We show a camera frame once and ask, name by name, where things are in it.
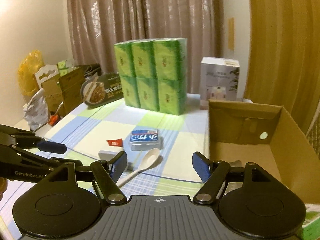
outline white crumpled bag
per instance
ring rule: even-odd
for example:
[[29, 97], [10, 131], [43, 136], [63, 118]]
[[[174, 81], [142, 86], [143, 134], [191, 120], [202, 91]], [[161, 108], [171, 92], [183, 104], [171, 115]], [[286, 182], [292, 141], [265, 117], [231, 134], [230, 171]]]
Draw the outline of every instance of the white crumpled bag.
[[41, 88], [23, 107], [24, 119], [32, 131], [35, 131], [49, 120], [49, 111], [44, 99], [44, 89]]

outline green and white box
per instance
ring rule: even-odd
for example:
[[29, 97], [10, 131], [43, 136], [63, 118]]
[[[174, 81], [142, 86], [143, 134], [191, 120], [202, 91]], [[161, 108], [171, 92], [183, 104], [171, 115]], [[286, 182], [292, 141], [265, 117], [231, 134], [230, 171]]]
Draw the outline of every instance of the green and white box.
[[204, 57], [201, 61], [200, 108], [208, 110], [208, 100], [237, 100], [240, 66], [234, 59]]
[[141, 108], [159, 111], [158, 83], [152, 78], [137, 78]]
[[140, 108], [136, 78], [120, 76], [120, 80], [125, 104]]
[[135, 77], [133, 66], [132, 48], [133, 41], [123, 41], [113, 45], [116, 56], [117, 68], [120, 76]]
[[320, 205], [306, 204], [306, 209], [300, 237], [302, 240], [316, 240], [320, 238]]
[[132, 43], [133, 63], [136, 76], [156, 79], [153, 41], [156, 39], [137, 40]]
[[186, 109], [186, 79], [158, 80], [159, 109], [161, 113], [180, 115]]
[[161, 80], [181, 80], [187, 71], [187, 39], [168, 38], [153, 42], [156, 73]]

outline tablecloth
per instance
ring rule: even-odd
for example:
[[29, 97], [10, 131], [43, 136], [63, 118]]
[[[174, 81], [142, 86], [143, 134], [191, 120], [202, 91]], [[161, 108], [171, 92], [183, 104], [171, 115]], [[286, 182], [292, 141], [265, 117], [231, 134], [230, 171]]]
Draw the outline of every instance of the tablecloth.
[[[137, 168], [146, 151], [132, 152], [129, 137], [132, 130], [158, 129], [163, 137], [160, 151], [161, 163], [155, 168], [138, 174], [121, 190], [130, 195], [193, 195], [202, 186], [192, 168], [192, 154], [206, 152], [207, 111], [199, 109], [199, 95], [188, 95], [186, 113], [180, 116], [163, 114], [126, 106], [123, 99], [105, 106], [88, 109], [81, 104], [55, 125], [45, 138], [64, 143], [68, 151], [64, 155], [32, 150], [44, 157], [60, 157], [81, 160], [84, 165], [99, 159], [100, 150], [110, 150], [108, 139], [124, 139], [124, 150]], [[5, 239], [19, 239], [21, 234], [12, 217], [12, 206], [19, 196], [34, 184], [9, 182], [0, 201], [0, 231]], [[90, 182], [78, 182], [80, 187], [93, 192]]]

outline metal bolt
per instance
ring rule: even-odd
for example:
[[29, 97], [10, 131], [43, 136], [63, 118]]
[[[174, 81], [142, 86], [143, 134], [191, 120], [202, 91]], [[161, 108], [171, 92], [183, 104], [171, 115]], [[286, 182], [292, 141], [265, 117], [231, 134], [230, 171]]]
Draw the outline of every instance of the metal bolt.
[[199, 200], [200, 202], [207, 202], [211, 200], [211, 196], [206, 193], [201, 193], [196, 196], [196, 199]]
[[115, 194], [111, 194], [108, 196], [108, 199], [111, 200], [112, 202], [119, 202], [121, 200], [123, 200], [123, 195], [115, 193]]

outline brown curtain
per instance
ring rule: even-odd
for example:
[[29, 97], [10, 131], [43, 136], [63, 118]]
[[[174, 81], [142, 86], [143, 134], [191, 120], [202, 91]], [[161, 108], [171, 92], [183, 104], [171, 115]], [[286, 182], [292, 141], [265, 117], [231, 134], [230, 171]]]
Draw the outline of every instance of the brown curtain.
[[245, 97], [283, 105], [307, 133], [320, 98], [320, 0], [251, 0], [251, 10]]
[[219, 0], [68, 0], [74, 59], [116, 71], [113, 44], [188, 38], [188, 91], [199, 92], [202, 57], [220, 55]]

